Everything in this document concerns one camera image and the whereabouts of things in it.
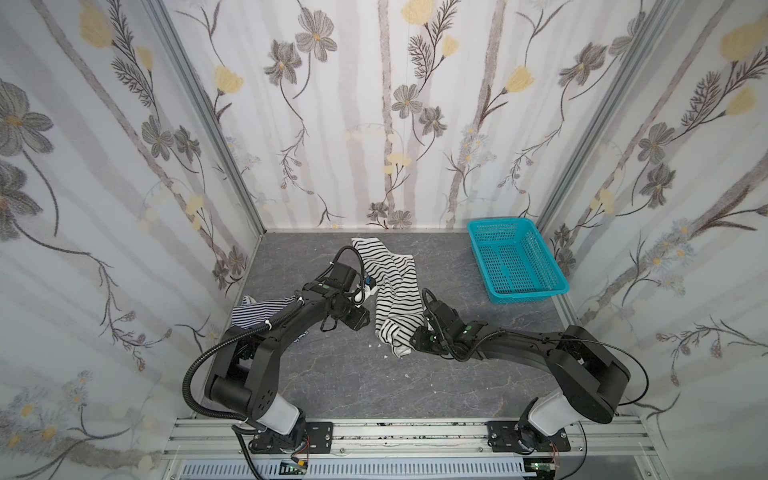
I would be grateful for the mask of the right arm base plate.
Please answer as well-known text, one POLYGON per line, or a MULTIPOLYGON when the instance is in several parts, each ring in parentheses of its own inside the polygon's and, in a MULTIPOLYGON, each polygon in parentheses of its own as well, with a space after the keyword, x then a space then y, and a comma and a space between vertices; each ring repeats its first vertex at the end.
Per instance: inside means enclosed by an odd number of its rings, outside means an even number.
POLYGON ((516 453, 531 455, 534 453, 570 452, 571 445, 564 429, 554 436, 545 436, 533 427, 519 426, 517 421, 489 421, 487 443, 494 453, 516 453))

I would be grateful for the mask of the teal plastic basket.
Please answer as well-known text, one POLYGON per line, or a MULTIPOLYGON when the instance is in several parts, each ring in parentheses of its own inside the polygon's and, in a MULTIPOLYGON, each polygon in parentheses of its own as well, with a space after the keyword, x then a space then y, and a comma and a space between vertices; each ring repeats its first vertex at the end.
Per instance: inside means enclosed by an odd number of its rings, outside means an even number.
POLYGON ((570 286, 533 221, 487 218, 467 224, 490 301, 527 303, 564 295, 570 286))

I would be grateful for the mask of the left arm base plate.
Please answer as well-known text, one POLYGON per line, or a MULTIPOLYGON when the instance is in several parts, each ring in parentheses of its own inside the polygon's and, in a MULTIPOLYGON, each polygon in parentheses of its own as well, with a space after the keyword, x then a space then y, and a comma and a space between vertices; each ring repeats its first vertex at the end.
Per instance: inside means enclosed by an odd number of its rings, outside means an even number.
POLYGON ((332 448, 332 422, 299 422, 295 430, 281 435, 270 429, 246 434, 247 447, 252 454, 309 453, 329 454, 332 448))

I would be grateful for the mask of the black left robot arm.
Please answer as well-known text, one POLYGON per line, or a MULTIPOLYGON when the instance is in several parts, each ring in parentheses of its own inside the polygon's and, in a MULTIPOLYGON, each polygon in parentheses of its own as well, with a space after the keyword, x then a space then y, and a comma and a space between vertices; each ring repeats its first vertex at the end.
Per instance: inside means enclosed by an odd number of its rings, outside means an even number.
POLYGON ((370 323, 363 306, 366 273, 362 255, 341 247, 330 265, 307 282, 289 304, 252 328, 231 327, 185 373, 181 392, 195 413, 233 420, 240 438, 270 434, 270 445, 298 450, 306 445, 306 416, 279 394, 282 355, 300 334, 318 324, 358 331, 370 323))

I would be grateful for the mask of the blue white striped tank top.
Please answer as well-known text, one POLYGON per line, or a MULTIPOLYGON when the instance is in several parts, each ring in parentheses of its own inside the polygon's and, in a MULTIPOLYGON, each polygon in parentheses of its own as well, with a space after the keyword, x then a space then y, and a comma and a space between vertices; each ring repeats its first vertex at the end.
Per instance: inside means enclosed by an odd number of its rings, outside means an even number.
POLYGON ((257 301, 245 295, 241 303, 232 309, 231 325, 242 329, 255 328, 262 324, 270 327, 281 326, 297 305, 295 296, 257 301))

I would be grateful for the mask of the black white striped tank top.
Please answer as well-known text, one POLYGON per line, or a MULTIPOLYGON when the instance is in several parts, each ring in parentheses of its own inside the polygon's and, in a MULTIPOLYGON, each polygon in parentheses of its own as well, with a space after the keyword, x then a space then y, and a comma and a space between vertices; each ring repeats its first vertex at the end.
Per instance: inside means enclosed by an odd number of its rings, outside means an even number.
POLYGON ((362 257, 366 275, 376 283, 377 338, 398 358, 411 354, 410 340, 425 325, 413 256, 391 252, 378 238, 353 238, 351 242, 362 257))

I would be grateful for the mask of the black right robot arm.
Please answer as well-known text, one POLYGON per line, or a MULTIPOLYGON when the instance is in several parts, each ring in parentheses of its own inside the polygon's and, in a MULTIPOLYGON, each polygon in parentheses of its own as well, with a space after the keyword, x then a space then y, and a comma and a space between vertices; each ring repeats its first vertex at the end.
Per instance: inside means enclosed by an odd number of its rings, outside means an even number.
POLYGON ((512 424, 488 424, 488 444, 496 452, 553 453, 567 439, 566 426, 609 424, 620 406, 642 400, 649 390, 639 359, 581 326, 536 333, 466 323, 431 290, 422 289, 421 299, 425 321, 410 339, 414 350, 460 363, 512 362, 545 371, 556 381, 554 391, 531 400, 512 424))

